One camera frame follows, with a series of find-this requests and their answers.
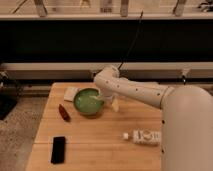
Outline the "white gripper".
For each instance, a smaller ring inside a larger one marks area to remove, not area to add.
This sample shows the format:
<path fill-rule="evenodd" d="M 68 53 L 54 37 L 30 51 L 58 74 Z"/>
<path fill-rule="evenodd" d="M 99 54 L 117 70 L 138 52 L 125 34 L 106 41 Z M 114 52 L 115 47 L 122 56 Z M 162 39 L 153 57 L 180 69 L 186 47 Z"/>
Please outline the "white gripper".
<path fill-rule="evenodd" d="M 114 112 L 119 112 L 119 102 L 118 99 L 116 98 L 115 95 L 111 95 L 111 96 L 101 96 L 101 100 L 111 104 L 112 109 Z"/>

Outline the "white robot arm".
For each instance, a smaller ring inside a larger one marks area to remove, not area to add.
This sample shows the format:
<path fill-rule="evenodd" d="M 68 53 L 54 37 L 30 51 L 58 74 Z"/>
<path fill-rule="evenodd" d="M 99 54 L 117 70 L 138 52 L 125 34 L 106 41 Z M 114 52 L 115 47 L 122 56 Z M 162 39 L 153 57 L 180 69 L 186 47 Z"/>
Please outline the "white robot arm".
<path fill-rule="evenodd" d="M 94 77 L 103 100 L 120 94 L 161 111 L 161 171 L 213 171 L 213 95 L 194 85 L 135 82 L 107 66 Z"/>

